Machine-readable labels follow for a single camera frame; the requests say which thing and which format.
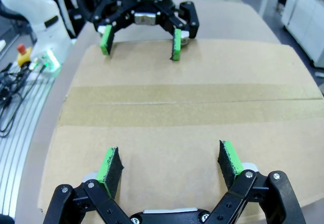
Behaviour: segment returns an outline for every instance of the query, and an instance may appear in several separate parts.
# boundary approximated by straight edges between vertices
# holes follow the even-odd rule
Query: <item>green gripper pad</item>
[[[97,181],[104,185],[108,195],[112,199],[116,196],[123,168],[118,153],[118,147],[108,149],[100,170],[98,171]]]
[[[181,29],[175,29],[173,34],[173,47],[171,60],[179,61],[181,52]]]
[[[103,55],[105,55],[105,56],[110,55],[114,37],[115,37],[115,35],[112,30],[112,25],[107,25],[106,30],[105,30],[104,34],[102,35],[101,42],[100,42],[100,48],[101,48]]]
[[[233,185],[235,178],[244,171],[242,163],[229,141],[220,141],[218,163],[222,170],[228,189]]]

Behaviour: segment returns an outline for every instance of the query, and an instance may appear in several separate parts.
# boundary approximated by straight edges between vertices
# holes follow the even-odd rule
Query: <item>cardboard sheet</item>
[[[267,175],[288,175],[301,205],[324,197],[324,100],[288,46],[197,40],[168,60],[171,41],[122,42],[112,58],[86,52],[64,103],[44,169],[39,207],[55,187],[78,186],[119,146],[117,202],[143,209],[212,210],[226,192],[219,140]],[[249,204],[240,222],[264,217]],[[102,223],[89,213],[85,223]]]

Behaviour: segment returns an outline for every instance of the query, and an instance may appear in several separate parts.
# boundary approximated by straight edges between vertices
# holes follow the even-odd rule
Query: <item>tape strip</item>
[[[114,85],[72,87],[65,105],[211,103],[322,99],[318,88],[274,84]]]
[[[323,100],[201,104],[65,105],[59,125],[159,127],[287,121],[324,117]]]

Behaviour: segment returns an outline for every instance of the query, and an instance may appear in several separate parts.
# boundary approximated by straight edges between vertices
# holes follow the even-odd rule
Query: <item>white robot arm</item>
[[[37,37],[31,59],[51,50],[63,63],[72,42],[64,26],[60,11],[53,0],[2,0],[10,10],[24,16]]]

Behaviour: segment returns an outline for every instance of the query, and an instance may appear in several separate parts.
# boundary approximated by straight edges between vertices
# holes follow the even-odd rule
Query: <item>screw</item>
[[[251,177],[253,177],[253,173],[251,173],[251,172],[246,172],[246,173],[245,173],[245,177],[247,177],[247,178],[251,178]]]
[[[134,223],[134,224],[140,224],[140,220],[138,220],[137,218],[132,218],[131,221]]]
[[[275,180],[278,180],[278,179],[280,178],[280,175],[279,175],[278,173],[275,173],[275,174],[273,175],[273,178],[274,178]]]
[[[202,215],[200,218],[200,221],[205,222],[207,220],[208,216],[209,216],[209,214],[207,214],[207,213]]]

